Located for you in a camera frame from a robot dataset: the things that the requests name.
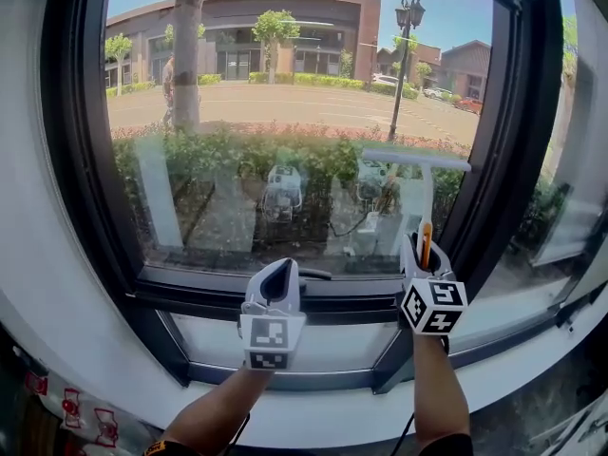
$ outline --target pavement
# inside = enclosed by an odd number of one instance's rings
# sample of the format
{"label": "pavement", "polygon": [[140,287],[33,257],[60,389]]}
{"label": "pavement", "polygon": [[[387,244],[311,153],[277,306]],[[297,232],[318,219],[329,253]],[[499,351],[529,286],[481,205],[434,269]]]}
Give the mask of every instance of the pavement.
{"label": "pavement", "polygon": [[[327,124],[389,130],[394,98],[360,90],[301,85],[253,85],[222,82],[200,89],[200,120],[230,124]],[[165,112],[162,89],[107,100],[110,126],[159,121]],[[397,133],[472,145],[479,117],[422,94],[402,99]]]}

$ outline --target car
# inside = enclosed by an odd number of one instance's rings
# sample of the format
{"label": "car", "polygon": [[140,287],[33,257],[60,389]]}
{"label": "car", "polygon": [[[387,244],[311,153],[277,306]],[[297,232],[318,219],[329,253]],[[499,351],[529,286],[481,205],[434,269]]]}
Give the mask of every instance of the car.
{"label": "car", "polygon": [[454,103],[454,106],[460,108],[461,110],[470,111],[476,115],[481,115],[484,103],[480,100],[476,100],[475,98],[464,98],[463,100]]}
{"label": "car", "polygon": [[452,95],[452,92],[449,89],[442,89],[440,87],[428,87],[423,89],[422,92],[427,98],[441,99],[443,93],[447,93],[449,96]]}
{"label": "car", "polygon": [[385,74],[374,74],[373,81],[375,83],[381,83],[382,85],[397,86],[397,83],[399,83],[399,78],[396,76],[387,76]]}

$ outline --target black window frame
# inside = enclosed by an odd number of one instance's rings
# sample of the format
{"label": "black window frame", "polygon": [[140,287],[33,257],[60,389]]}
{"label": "black window frame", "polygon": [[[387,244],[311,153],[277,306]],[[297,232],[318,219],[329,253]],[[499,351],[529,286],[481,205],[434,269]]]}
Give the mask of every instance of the black window frame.
{"label": "black window frame", "polygon": [[[560,88],[560,0],[494,1],[484,113],[469,159],[473,170],[463,179],[440,240],[469,300],[489,277],[532,195]],[[191,362],[169,313],[236,321],[248,277],[144,264],[107,133],[106,8],[107,0],[47,1],[41,90],[55,176],[91,264],[137,336],[184,386],[191,380],[219,383],[233,369]],[[516,174],[505,174],[515,163]],[[306,282],[302,308],[312,325],[397,321],[398,276]],[[510,337],[511,343],[522,342],[539,327],[546,329],[553,314],[547,312],[529,330]],[[370,387],[384,393],[409,377],[410,336],[408,329],[400,330],[372,369],[281,373],[271,388]],[[511,347],[501,341],[467,353],[461,363]]]}

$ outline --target street lamp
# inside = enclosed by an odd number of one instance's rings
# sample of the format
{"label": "street lamp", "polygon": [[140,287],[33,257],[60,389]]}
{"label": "street lamp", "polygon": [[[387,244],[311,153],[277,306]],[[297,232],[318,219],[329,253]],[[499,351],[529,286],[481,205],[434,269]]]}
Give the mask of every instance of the street lamp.
{"label": "street lamp", "polygon": [[401,103],[401,93],[403,93],[403,79],[406,75],[406,61],[408,59],[409,49],[409,31],[413,26],[415,29],[422,22],[422,16],[425,14],[425,8],[420,5],[420,0],[401,1],[401,8],[395,9],[397,16],[397,25],[403,30],[403,54],[401,56],[401,68],[399,69],[399,81],[397,83],[397,94],[395,96],[395,108],[392,111],[392,121],[390,122],[389,142],[395,138],[395,130],[397,129],[397,116],[399,115],[399,104]]}

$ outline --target human arm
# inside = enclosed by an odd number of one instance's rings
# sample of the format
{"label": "human arm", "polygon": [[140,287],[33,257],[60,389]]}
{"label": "human arm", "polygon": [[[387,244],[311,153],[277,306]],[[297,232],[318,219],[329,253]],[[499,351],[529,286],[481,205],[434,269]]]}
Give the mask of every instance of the human arm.
{"label": "human arm", "polygon": [[468,405],[441,340],[414,335],[414,420],[421,449],[453,434],[470,434]]}
{"label": "human arm", "polygon": [[203,456],[219,454],[230,444],[273,374],[241,368],[184,408],[162,438],[188,446]]}

